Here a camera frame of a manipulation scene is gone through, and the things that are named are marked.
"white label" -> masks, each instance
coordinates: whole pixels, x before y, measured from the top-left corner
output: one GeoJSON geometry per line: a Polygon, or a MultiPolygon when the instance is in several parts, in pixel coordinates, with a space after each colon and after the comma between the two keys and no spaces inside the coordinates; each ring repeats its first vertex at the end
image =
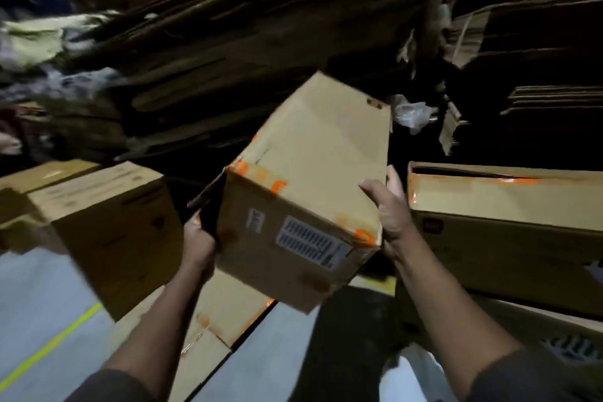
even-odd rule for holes
{"type": "Polygon", "coordinates": [[[603,362],[595,345],[586,337],[567,336],[562,339],[543,340],[542,344],[568,365],[601,364],[603,362]]]}
{"type": "Polygon", "coordinates": [[[247,215],[247,224],[245,225],[245,227],[259,234],[262,231],[262,226],[265,219],[266,215],[264,215],[261,211],[250,208],[249,215],[247,215]]]}
{"type": "Polygon", "coordinates": [[[588,270],[599,283],[603,284],[603,259],[591,262],[590,264],[585,264],[584,267],[586,267],[586,270],[588,270]]]}
{"type": "Polygon", "coordinates": [[[335,269],[351,250],[347,243],[292,216],[285,219],[276,243],[328,270],[335,269]]]}

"sleeve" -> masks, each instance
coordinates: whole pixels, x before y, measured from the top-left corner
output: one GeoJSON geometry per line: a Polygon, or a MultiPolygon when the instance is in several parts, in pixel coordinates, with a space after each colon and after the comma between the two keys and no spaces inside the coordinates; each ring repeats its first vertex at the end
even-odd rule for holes
{"type": "Polygon", "coordinates": [[[65,402],[155,402],[136,378],[114,369],[90,375],[65,402]]]}
{"type": "Polygon", "coordinates": [[[601,402],[603,396],[546,350],[523,349],[482,371],[468,402],[601,402]]]}

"person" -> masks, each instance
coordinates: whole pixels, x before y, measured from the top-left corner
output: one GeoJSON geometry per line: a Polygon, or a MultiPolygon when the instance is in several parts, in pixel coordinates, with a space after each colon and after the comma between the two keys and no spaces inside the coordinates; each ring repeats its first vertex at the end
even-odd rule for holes
{"type": "MultiPolygon", "coordinates": [[[[379,209],[383,250],[414,301],[458,400],[603,401],[552,354],[525,348],[471,299],[413,224],[392,166],[387,186],[365,180],[360,188],[379,209]]],[[[213,268],[215,249],[214,238],[198,219],[185,224],[182,264],[176,276],[123,345],[67,402],[167,400],[197,295],[213,268]]]]}

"hand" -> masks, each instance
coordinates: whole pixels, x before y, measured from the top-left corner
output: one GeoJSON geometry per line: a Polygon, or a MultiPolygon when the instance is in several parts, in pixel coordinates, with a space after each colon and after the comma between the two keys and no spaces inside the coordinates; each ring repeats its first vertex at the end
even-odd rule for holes
{"type": "Polygon", "coordinates": [[[184,248],[181,267],[203,270],[214,265],[216,240],[201,227],[199,213],[185,224],[184,248]]]}
{"type": "Polygon", "coordinates": [[[399,260],[404,248],[421,238],[404,196],[402,181],[393,166],[387,167],[387,187],[378,180],[364,180],[360,189],[379,208],[383,226],[383,250],[392,259],[399,260]]]}

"yellow tape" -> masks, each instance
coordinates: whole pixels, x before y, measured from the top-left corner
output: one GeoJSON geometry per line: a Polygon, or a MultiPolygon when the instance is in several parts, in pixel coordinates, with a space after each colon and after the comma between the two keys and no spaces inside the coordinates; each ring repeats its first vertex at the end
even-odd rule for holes
{"type": "Polygon", "coordinates": [[[44,346],[44,348],[42,348],[40,351],[35,353],[33,356],[31,356],[25,362],[23,362],[23,364],[19,365],[18,368],[13,370],[11,375],[9,375],[6,379],[4,379],[0,383],[0,392],[4,391],[11,384],[13,384],[15,381],[17,381],[17,379],[21,375],[23,375],[31,366],[33,366],[36,362],[38,362],[39,360],[43,359],[46,355],[48,355],[48,353],[50,353],[52,350],[54,350],[57,347],[57,345],[64,340],[65,337],[67,337],[69,334],[71,334],[71,332],[73,332],[74,330],[78,329],[82,323],[84,323],[88,319],[90,319],[101,308],[102,308],[102,305],[100,303],[94,305],[92,308],[90,308],[90,310],[88,310],[86,313],[84,313],[78,319],[76,319],[75,322],[71,326],[69,326],[67,329],[65,329],[63,332],[61,332],[59,335],[57,335],[52,340],[50,340],[50,342],[47,343],[44,346]]]}

